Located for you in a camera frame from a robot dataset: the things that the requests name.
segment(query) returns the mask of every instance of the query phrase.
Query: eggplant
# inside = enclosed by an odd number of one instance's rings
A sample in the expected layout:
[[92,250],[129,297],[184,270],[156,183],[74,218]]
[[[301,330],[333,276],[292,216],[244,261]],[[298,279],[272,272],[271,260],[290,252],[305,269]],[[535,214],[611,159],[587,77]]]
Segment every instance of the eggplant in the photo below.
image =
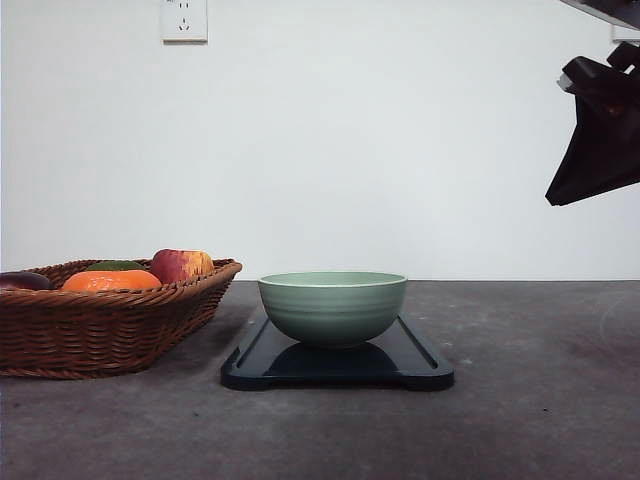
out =
[[0,290],[23,288],[27,290],[53,290],[51,280],[34,272],[0,273]]

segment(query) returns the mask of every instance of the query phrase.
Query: robotic arm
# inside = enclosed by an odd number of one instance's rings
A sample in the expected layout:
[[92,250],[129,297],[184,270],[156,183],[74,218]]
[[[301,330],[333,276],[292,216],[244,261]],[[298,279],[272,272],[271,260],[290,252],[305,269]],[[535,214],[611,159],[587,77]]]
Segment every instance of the robotic arm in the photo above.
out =
[[613,25],[640,29],[638,0],[561,0]]
[[[562,0],[609,23],[640,29],[640,0]],[[640,47],[621,43],[608,65],[576,57],[560,87],[577,125],[546,197],[567,205],[640,182]]]

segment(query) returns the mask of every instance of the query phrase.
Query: red apple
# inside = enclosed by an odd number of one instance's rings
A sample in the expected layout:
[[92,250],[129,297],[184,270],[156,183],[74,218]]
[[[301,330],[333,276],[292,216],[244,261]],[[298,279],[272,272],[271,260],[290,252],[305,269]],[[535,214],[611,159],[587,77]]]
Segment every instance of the red apple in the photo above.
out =
[[149,269],[162,283],[179,282],[213,270],[213,260],[206,252],[170,248],[156,252]]
[[0,273],[0,289],[53,290],[53,283],[44,275],[34,272]]

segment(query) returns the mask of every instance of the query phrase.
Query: black tray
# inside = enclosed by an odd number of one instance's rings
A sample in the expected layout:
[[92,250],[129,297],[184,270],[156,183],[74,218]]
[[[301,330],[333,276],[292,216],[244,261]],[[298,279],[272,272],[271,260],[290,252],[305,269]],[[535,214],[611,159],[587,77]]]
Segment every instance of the black tray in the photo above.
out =
[[396,384],[426,391],[454,383],[449,362],[404,315],[382,335],[357,347],[335,350],[308,347],[287,337],[266,314],[254,318],[257,321],[221,368],[225,387]]

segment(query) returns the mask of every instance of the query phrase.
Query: bowl rim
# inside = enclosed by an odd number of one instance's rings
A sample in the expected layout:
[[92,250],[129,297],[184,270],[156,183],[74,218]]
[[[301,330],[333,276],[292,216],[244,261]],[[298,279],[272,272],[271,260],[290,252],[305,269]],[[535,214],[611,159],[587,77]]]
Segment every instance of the bowl rim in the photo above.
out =
[[[356,273],[356,274],[375,274],[375,275],[389,275],[391,277],[397,277],[395,280],[388,280],[382,282],[367,282],[367,283],[355,283],[355,284],[344,284],[344,283],[331,283],[331,284],[314,284],[314,283],[305,283],[305,284],[295,284],[295,283],[282,283],[278,281],[268,280],[270,277],[279,277],[281,275],[309,275],[309,274],[317,274],[317,273]],[[282,273],[271,273],[269,275],[264,275],[258,278],[258,284],[263,285],[274,285],[278,287],[292,287],[292,288],[362,288],[362,287],[375,287],[382,285],[396,285],[399,283],[406,283],[409,279],[405,275],[401,275],[399,273],[389,273],[389,272],[374,272],[369,270],[308,270],[308,271],[299,271],[299,272],[282,272]]]

